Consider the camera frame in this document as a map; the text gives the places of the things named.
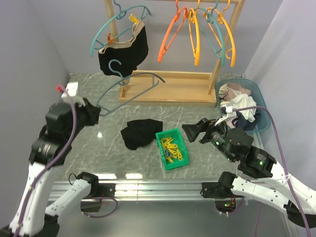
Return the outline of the black underwear front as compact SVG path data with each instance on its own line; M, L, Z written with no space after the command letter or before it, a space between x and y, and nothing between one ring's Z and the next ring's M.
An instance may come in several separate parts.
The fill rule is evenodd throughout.
M121 135L125 146L130 150L146 147L156 139L156 133L162 132L163 122L154 119L137 119L127 122Z

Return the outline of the white underwear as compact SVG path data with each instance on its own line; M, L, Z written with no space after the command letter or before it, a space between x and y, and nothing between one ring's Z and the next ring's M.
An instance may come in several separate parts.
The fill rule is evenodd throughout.
M231 100L232 105L236 109L241 108L248 108L248 107L255 107L256 102L253 100L252 96L248 96L247 94L240 94L236 96L234 99ZM256 108L254 109L248 109L240 111L240 113L243 115L243 117L249 121L254 122L255 121L255 114L256 114Z

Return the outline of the orange clothes hanger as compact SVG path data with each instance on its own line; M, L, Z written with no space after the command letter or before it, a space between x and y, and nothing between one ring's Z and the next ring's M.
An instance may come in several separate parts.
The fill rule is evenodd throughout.
M159 63L162 62L163 56L166 54L166 52L172 45L173 41L175 40L175 37L178 35L179 31L181 30L182 26L184 25L188 17L188 9L185 6L180 7L178 0L175 1L175 7L176 7L176 13L173 16L165 32L165 35L163 37L163 40L158 52L157 61Z

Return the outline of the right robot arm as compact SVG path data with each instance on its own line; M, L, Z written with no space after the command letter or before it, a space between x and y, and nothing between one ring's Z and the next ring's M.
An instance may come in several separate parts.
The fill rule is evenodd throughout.
M202 183L200 194L204 198L250 198L286 214L289 221L300 227L315 228L316 192L286 174L272 155L253 146L253 137L244 130L228 129L225 123L217 125L215 119L206 118L182 128L190 142L204 133L201 144L212 143L229 162L238 162L239 171L266 184L261 186L224 171L216 183Z

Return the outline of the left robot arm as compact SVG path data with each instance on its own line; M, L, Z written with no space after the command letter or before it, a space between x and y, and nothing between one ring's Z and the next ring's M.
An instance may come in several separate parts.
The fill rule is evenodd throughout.
M98 123L101 109L83 99L83 104L59 102L45 116L38 139L32 144L29 173L19 208L11 223L2 228L2 237L55 237L60 225L84 198L98 202L114 200L115 185L107 193L98 176L82 172L70 188L55 202L48 204L50 193L71 143L86 126Z

